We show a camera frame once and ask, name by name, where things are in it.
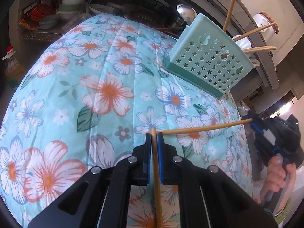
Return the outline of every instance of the metal screw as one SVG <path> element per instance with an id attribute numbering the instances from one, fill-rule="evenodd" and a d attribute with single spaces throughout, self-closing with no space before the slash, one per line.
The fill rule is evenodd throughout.
<path id="1" fill-rule="evenodd" d="M 136 158 L 135 156 L 130 156 L 130 157 L 128 158 L 128 162 L 129 162 L 129 163 L 136 163 L 136 162 L 137 162 L 137 158 Z"/>
<path id="2" fill-rule="evenodd" d="M 100 172 L 100 168 L 99 168 L 98 166 L 95 166 L 95 167 L 93 167 L 93 168 L 91 169 L 91 172 L 92 172 L 93 174 L 98 174 L 98 173 Z"/>
<path id="3" fill-rule="evenodd" d="M 216 165 L 211 165 L 209 167 L 209 170 L 212 172 L 212 173 L 217 173 L 219 170 L 219 168 L 216 166 Z"/>
<path id="4" fill-rule="evenodd" d="M 181 156 L 174 156 L 172 160 L 175 163 L 180 163 L 183 160 L 183 158 Z"/>

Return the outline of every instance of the green bowl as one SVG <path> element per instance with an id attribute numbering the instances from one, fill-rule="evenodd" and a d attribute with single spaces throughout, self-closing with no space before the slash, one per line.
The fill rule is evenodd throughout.
<path id="1" fill-rule="evenodd" d="M 78 11 L 81 9 L 82 4 L 79 5 L 63 5 L 63 4 L 59 4 L 59 8 L 58 11 L 61 12 L 73 12 L 73 11 Z"/>

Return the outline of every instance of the stacked bowls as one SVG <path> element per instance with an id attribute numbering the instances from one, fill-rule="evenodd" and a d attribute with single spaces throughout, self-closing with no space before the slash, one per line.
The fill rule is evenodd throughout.
<path id="1" fill-rule="evenodd" d="M 80 12 L 84 2 L 85 0 L 62 0 L 56 14 L 62 21 L 68 21 Z"/>

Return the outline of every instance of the plastic bag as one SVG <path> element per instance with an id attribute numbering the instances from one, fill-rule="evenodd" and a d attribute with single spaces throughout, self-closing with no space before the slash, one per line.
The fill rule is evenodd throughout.
<path id="1" fill-rule="evenodd" d="M 242 105 L 241 106 L 238 106 L 238 110 L 239 110 L 239 113 L 240 113 L 240 116 L 245 116 L 248 114 L 248 112 L 250 111 L 250 107 L 245 105 L 244 101 L 241 101 L 240 102 Z"/>
<path id="2" fill-rule="evenodd" d="M 89 18 L 92 17 L 89 14 L 91 1 L 92 0 L 88 0 L 87 3 L 86 3 L 86 5 L 85 5 L 85 11 L 86 11 L 86 13 L 77 14 L 72 19 L 70 19 L 67 24 L 65 24 L 61 28 L 65 33 L 67 33 L 68 31 L 70 31 L 74 27 L 78 26 L 81 22 L 84 22 L 85 20 L 87 20 L 87 19 L 89 19 Z"/>

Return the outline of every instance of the red package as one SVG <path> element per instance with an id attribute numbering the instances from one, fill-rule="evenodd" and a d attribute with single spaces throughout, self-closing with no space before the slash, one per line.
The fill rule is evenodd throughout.
<path id="1" fill-rule="evenodd" d="M 52 7 L 46 4 L 37 4 L 31 11 L 30 11 L 30 17 L 33 21 L 39 22 L 40 19 L 54 14 L 54 10 Z"/>

